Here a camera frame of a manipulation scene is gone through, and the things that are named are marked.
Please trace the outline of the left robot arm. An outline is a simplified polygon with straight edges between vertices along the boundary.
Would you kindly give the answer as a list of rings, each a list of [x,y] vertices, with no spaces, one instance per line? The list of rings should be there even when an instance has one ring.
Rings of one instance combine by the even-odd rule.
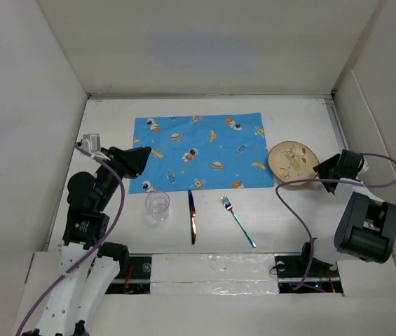
[[[104,210],[116,191],[125,195],[123,179],[143,173],[151,148],[75,148],[100,166],[94,174],[80,171],[68,180],[60,273],[27,312],[17,335],[87,335],[111,282],[129,271],[128,247],[107,241],[120,217],[110,218]]]

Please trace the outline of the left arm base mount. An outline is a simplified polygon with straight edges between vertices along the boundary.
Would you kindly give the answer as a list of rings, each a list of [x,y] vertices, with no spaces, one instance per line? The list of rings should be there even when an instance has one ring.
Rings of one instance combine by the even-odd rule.
[[[144,295],[151,291],[152,255],[131,254],[128,266],[109,285],[107,295]]]

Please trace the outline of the beige ceramic plate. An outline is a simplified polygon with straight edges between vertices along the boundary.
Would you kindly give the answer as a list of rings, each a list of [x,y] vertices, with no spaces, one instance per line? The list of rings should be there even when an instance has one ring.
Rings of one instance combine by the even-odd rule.
[[[295,141],[283,141],[274,146],[268,154],[268,166],[281,182],[315,179],[313,168],[319,165],[314,152]]]

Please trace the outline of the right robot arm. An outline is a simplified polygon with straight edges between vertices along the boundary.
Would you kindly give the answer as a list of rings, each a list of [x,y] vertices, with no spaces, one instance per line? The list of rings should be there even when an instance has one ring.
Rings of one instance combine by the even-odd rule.
[[[369,168],[366,153],[343,150],[314,166],[325,190],[345,204],[334,234],[303,245],[299,271],[312,276],[342,260],[383,264],[396,238],[396,204],[375,196],[358,176]]]

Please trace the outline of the blue space-print cloth placemat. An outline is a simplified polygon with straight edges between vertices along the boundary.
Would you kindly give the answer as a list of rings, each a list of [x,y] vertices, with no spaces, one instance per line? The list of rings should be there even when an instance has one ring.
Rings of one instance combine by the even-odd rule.
[[[260,113],[138,118],[134,147],[150,147],[130,193],[269,188]]]

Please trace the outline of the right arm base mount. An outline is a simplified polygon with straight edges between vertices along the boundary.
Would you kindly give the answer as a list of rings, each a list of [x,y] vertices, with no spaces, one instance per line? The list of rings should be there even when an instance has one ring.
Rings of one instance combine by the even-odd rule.
[[[280,294],[339,293],[343,294],[337,264],[326,266],[313,261],[306,276],[308,262],[297,254],[276,254],[270,275],[275,276]]]

